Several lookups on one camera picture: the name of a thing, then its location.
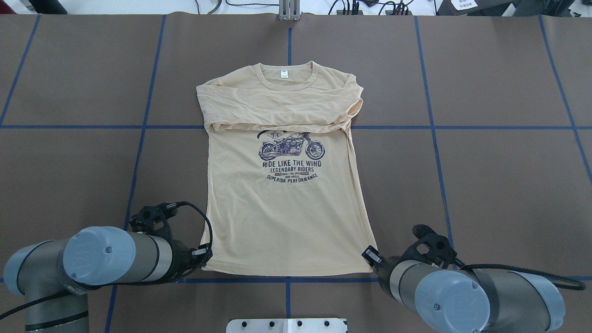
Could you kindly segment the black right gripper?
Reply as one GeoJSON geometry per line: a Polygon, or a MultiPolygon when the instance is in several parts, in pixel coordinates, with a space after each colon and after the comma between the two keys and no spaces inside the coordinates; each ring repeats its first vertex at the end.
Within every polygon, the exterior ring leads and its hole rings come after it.
{"type": "Polygon", "coordinates": [[[394,269],[394,260],[392,258],[379,255],[379,251],[372,245],[369,245],[363,251],[362,257],[379,278],[390,278],[394,269]]]}

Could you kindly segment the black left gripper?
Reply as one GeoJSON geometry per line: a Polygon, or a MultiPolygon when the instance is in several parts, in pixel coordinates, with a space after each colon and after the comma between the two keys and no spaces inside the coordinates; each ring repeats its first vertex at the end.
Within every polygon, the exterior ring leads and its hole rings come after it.
{"type": "Polygon", "coordinates": [[[213,257],[211,242],[199,245],[197,248],[187,247],[183,242],[173,241],[172,278],[181,278],[189,271],[205,267],[213,257]]]}

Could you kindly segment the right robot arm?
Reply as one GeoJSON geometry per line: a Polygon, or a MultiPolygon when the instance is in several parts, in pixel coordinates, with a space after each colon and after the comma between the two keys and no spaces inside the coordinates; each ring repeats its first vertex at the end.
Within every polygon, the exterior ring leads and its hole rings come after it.
{"type": "Polygon", "coordinates": [[[387,295],[440,333],[549,333],[564,324],[564,298],[539,274],[445,270],[402,256],[385,258],[372,246],[362,257],[387,295]]]}

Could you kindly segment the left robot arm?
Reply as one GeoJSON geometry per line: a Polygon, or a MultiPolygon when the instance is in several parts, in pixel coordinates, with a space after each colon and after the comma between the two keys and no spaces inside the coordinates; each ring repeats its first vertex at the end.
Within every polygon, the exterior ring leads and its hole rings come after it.
{"type": "Polygon", "coordinates": [[[188,248],[177,240],[114,226],[91,226],[66,240],[46,240],[18,250],[3,278],[24,305],[26,333],[88,333],[87,295],[104,286],[149,286],[182,279],[205,266],[210,244],[188,248]]]}

